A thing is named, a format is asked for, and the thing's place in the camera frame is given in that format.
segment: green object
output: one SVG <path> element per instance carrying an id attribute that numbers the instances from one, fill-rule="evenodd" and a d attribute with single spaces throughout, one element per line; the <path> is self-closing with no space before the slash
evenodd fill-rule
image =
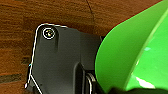
<path id="1" fill-rule="evenodd" d="M 112 87 L 168 90 L 168 0 L 113 28 L 100 45 L 96 78 L 107 93 Z"/>

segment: green plastic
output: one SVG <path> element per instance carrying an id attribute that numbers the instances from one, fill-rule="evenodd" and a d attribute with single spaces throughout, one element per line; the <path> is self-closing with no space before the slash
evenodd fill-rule
<path id="1" fill-rule="evenodd" d="M 168 0 L 161 1 L 113 28 L 100 45 L 96 78 L 107 93 L 112 87 L 168 90 Z"/>

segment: wooden surface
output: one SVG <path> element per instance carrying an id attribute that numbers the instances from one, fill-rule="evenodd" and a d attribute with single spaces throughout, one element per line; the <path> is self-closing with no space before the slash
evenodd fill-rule
<path id="1" fill-rule="evenodd" d="M 39 24 L 66 25 L 105 36 L 117 24 L 159 1 L 0 0 L 0 94 L 24 93 Z"/>

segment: glossy green surface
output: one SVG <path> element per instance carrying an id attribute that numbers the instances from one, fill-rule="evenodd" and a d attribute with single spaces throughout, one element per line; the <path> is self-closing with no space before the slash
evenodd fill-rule
<path id="1" fill-rule="evenodd" d="M 144 49 L 127 90 L 135 87 L 168 90 L 168 12 Z"/>
<path id="2" fill-rule="evenodd" d="M 139 81 L 149 81 L 150 78 L 148 77 L 151 77 L 150 75 L 153 74 L 160 76 L 159 79 L 167 75 L 165 74 L 165 72 L 163 72 L 166 71 L 166 68 L 164 68 L 165 70 L 163 70 L 162 72 L 158 73 L 155 73 L 156 71 L 152 71 L 155 70 L 155 67 L 159 64 L 161 65 L 157 67 L 157 71 L 159 71 L 162 66 L 166 66 L 166 60 L 164 61 L 165 63 L 160 62 L 162 61 L 161 59 L 164 59 L 166 57 L 159 56 L 159 54 L 162 52 L 166 53 L 165 50 L 162 52 L 155 51 L 156 49 L 159 49 L 157 47 L 160 47 L 156 46 L 158 42 L 160 43 L 160 41 L 163 40 L 164 42 L 166 42 L 166 33 L 165 38 L 156 39 L 156 41 L 154 40 L 153 44 L 155 45 L 147 46 L 148 43 L 150 45 L 151 39 L 153 40 L 153 34 L 157 34 L 155 32 L 160 32 L 165 28 L 165 25 L 163 25 L 162 27 L 161 23 L 165 21 L 166 24 L 167 22 L 167 18 L 165 18 L 167 15 L 167 8 L 168 1 L 162 1 L 139 13 L 138 15 L 135 15 L 134 17 L 126 20 L 125 22 L 117 25 L 107 34 L 98 50 L 95 61 L 96 78 L 98 80 L 98 83 L 106 93 L 111 89 L 111 87 L 118 87 L 123 90 L 142 87 L 139 85 Z M 152 65 L 153 63 L 151 61 L 153 58 L 153 53 L 148 53 L 149 51 L 144 52 L 144 49 L 151 50 L 153 49 L 153 47 L 155 47 L 153 53 L 157 54 L 154 57 L 159 56 L 159 62 L 156 61 L 155 65 Z M 143 66 L 148 66 L 146 67 L 147 69 L 150 68 L 148 72 L 144 73 L 145 71 L 142 71 L 144 70 Z M 155 79 L 153 78 L 152 85 L 153 82 L 159 83 L 158 81 L 160 81 Z"/>

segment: wood grain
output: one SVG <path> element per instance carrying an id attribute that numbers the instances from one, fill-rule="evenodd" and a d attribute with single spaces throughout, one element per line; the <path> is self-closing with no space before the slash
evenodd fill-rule
<path id="1" fill-rule="evenodd" d="M 159 1 L 0 0 L 0 76 L 21 74 L 18 82 L 0 84 L 0 93 L 24 92 L 35 29 L 39 24 L 66 25 L 105 36 L 119 23 Z"/>

